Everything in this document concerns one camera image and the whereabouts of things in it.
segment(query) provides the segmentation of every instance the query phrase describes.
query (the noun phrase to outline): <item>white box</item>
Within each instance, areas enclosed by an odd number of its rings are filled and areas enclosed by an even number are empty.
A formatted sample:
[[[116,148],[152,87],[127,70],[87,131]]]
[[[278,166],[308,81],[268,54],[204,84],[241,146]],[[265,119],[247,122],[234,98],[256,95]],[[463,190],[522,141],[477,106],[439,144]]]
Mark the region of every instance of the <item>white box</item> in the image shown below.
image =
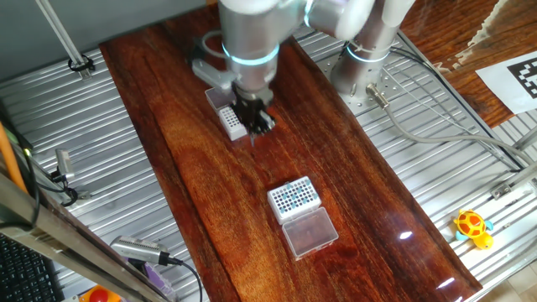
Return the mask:
[[[229,106],[223,107],[218,112],[218,117],[232,141],[248,134],[246,128],[238,121],[237,115]]]
[[[305,176],[268,192],[268,203],[280,225],[311,212],[321,205],[309,177]]]

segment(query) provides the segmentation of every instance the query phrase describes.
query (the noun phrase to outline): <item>reddish brown wood surface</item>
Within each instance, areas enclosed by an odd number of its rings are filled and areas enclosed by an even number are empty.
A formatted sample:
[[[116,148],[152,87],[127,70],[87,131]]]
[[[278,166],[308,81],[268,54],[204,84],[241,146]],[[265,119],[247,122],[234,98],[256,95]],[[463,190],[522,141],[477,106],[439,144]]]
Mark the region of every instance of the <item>reddish brown wood surface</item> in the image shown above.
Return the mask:
[[[489,126],[513,116],[475,70],[537,50],[537,0],[417,0],[401,29]]]
[[[230,142],[186,64],[192,36],[216,27],[204,8],[101,45],[211,301],[454,301],[481,288],[295,42],[272,85],[277,127],[255,148]],[[339,239],[295,261],[267,191],[304,175]]]

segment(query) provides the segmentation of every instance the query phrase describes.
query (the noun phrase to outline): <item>orange pole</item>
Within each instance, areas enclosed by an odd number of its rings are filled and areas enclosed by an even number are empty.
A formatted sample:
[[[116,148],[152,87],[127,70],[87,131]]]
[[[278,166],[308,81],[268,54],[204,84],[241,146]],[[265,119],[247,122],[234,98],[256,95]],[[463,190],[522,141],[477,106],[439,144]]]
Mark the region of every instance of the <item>orange pole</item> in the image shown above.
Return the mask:
[[[9,177],[11,181],[14,182],[20,190],[28,194],[26,190],[26,185],[24,184],[23,176],[20,174],[18,169],[17,160],[15,159],[15,154],[13,153],[13,148],[9,143],[8,135],[3,128],[2,123],[0,122],[0,151],[2,152],[3,159],[6,162],[8,167]]]

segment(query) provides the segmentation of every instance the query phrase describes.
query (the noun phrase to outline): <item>blue led ring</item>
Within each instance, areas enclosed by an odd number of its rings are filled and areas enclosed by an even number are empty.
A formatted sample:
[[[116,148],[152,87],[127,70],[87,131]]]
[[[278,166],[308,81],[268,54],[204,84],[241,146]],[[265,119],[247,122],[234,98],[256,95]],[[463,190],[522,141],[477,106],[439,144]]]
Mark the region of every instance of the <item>blue led ring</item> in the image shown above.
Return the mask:
[[[305,4],[304,23],[305,23],[305,26],[307,27],[310,27],[310,11],[311,11],[312,6],[313,6],[313,0],[308,0],[308,2]]]
[[[274,59],[274,57],[278,55],[278,52],[279,52],[279,45],[276,45],[276,48],[274,48],[274,50],[270,54],[265,55],[263,58],[246,60],[246,59],[237,58],[234,55],[230,55],[226,49],[226,46],[224,46],[223,43],[222,43],[222,48],[224,49],[224,54],[226,54],[228,58],[231,58],[233,62],[241,64],[241,65],[247,65],[247,66],[258,66],[258,65],[263,65],[265,63],[268,63],[269,61]]]
[[[349,52],[349,54],[352,56],[352,58],[356,59],[356,60],[359,60],[359,61],[362,61],[362,62],[366,62],[366,63],[377,63],[377,62],[380,62],[384,59],[386,59],[386,57],[389,55],[389,52],[382,58],[380,59],[376,59],[376,60],[368,60],[368,59],[364,59],[364,58],[360,58],[359,56],[357,56],[354,51],[352,51],[349,46],[347,46],[347,51]]]

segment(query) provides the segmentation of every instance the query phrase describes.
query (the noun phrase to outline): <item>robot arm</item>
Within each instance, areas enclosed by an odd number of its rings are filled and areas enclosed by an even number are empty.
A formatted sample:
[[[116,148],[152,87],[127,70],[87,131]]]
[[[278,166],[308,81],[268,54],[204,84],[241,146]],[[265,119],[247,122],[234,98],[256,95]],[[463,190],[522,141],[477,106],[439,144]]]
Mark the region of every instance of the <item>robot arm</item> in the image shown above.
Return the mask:
[[[396,7],[408,2],[384,1]],[[220,0],[227,72],[201,60],[193,62],[194,72],[209,85],[234,92],[231,107],[250,135],[266,133],[275,124],[266,109],[273,100],[269,83],[276,75],[279,44],[302,22],[338,39],[354,39],[375,2],[383,0]]]
[[[368,97],[367,87],[380,80],[384,59],[399,26],[415,0],[376,0],[362,31],[351,39],[331,73],[331,83],[346,96]]]

